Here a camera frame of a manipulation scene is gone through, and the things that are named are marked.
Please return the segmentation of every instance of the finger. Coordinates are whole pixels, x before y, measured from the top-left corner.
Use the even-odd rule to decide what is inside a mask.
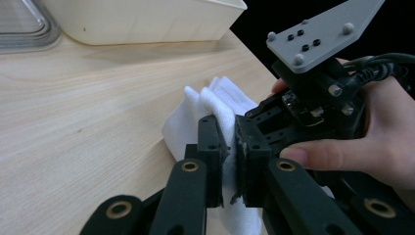
[[[336,60],[338,60],[338,62],[340,64],[344,64],[344,63],[348,62],[348,60],[345,60],[345,59],[342,59],[342,58],[336,58]]]
[[[281,91],[283,91],[287,88],[288,88],[287,83],[283,79],[279,78],[275,82],[274,86],[272,86],[271,93],[276,94],[276,93],[279,93],[279,92],[281,92]]]
[[[291,159],[308,169],[367,172],[382,167],[376,142],[367,139],[315,140],[284,149],[280,158]]]

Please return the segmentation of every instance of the brass insert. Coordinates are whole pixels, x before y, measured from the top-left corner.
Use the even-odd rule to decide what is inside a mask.
[[[132,205],[127,201],[118,201],[111,204],[106,211],[110,219],[118,219],[128,215],[131,212]]]
[[[194,163],[194,162],[187,162],[187,163],[184,163],[182,165],[182,169],[184,171],[188,171],[188,172],[192,172],[192,171],[198,170],[198,168],[199,168],[199,165],[196,164],[196,163]]]
[[[277,163],[277,166],[284,171],[293,171],[296,169],[296,166],[289,162],[279,162]]]
[[[369,212],[385,218],[396,217],[396,211],[389,204],[378,199],[365,199],[364,206]]]

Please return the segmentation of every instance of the white plastic container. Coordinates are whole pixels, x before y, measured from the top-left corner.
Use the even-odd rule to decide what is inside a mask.
[[[218,40],[243,0],[42,0],[61,29],[90,45]]]

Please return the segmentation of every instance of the black background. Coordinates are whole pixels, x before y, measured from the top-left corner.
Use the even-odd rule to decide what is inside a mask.
[[[248,9],[233,23],[231,30],[273,72],[270,67],[277,58],[266,47],[268,32],[283,31],[345,1],[245,0],[244,2]],[[410,5],[410,1],[386,0],[362,36],[339,52],[336,57],[352,60],[392,52],[415,55],[415,8]],[[409,69],[409,84],[415,87],[415,66],[405,66]]]

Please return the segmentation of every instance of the human hand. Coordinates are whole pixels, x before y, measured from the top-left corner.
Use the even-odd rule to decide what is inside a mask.
[[[272,93],[287,88],[279,79]],[[293,144],[280,157],[314,170],[362,171],[394,188],[415,212],[415,101],[394,77],[362,88],[366,134],[352,140],[315,140]]]

